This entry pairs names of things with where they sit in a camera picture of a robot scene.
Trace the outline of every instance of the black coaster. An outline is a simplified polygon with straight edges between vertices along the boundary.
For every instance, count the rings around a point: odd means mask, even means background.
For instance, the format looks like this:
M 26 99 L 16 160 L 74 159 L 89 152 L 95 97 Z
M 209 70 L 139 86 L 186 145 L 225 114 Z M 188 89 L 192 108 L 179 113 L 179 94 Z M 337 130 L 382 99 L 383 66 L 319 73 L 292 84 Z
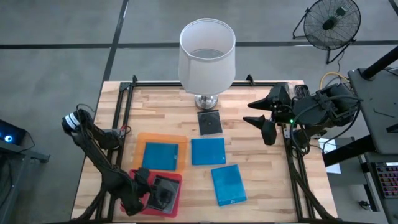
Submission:
M 201 136 L 223 132 L 218 110 L 198 112 L 198 122 Z

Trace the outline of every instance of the keyboard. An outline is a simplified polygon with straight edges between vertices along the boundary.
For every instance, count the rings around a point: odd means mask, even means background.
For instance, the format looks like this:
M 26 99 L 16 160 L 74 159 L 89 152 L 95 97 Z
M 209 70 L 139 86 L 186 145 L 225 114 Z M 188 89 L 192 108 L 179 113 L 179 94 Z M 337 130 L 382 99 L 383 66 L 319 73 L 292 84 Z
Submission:
M 374 167 L 384 198 L 398 198 L 398 162 L 377 162 Z

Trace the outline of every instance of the white lampshade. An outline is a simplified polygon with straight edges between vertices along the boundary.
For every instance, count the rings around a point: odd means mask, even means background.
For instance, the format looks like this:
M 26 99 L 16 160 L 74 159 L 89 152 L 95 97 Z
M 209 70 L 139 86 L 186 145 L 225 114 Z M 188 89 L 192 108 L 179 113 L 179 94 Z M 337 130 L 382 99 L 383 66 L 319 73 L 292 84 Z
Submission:
M 217 95 L 235 79 L 235 34 L 216 19 L 199 19 L 180 35 L 178 77 L 184 89 L 197 95 Z

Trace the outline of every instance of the fan grille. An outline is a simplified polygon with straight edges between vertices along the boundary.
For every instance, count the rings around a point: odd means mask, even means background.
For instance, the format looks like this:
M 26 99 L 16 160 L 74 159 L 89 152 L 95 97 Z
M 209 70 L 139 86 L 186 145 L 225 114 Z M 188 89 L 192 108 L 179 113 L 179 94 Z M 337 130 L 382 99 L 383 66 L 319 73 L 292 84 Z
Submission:
M 335 50 L 351 42 L 359 26 L 361 13 L 352 0 L 319 0 L 304 20 L 307 40 L 322 50 Z

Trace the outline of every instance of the gray concrete floor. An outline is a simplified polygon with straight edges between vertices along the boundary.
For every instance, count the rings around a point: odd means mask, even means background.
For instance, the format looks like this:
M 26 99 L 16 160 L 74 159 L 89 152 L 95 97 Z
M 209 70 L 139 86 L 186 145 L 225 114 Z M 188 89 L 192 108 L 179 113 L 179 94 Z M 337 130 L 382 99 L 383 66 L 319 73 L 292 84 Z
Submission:
M 120 43 L 177 42 L 184 25 L 201 17 L 227 22 L 238 41 L 291 41 L 291 32 L 314 0 L 130 0 Z M 356 1 L 362 13 L 358 40 L 396 40 L 397 14 L 388 0 Z M 3 0 L 0 44 L 92 44 L 113 39 L 122 0 Z M 351 46 L 341 73 L 367 67 L 394 46 Z M 61 117 L 77 103 L 95 106 L 109 49 L 0 50 L 0 119 L 32 133 L 35 150 L 51 154 L 48 164 L 32 163 L 12 223 L 49 223 L 70 218 L 83 153 L 62 132 Z M 326 52 L 314 47 L 240 47 L 236 79 L 304 80 L 312 91 L 320 77 L 336 71 Z M 110 80 L 177 80 L 177 49 L 118 49 Z M 341 128 L 333 128 L 333 136 Z M 362 117 L 345 136 L 368 134 Z M 347 197 L 353 187 L 332 189 L 339 217 L 385 223 Z

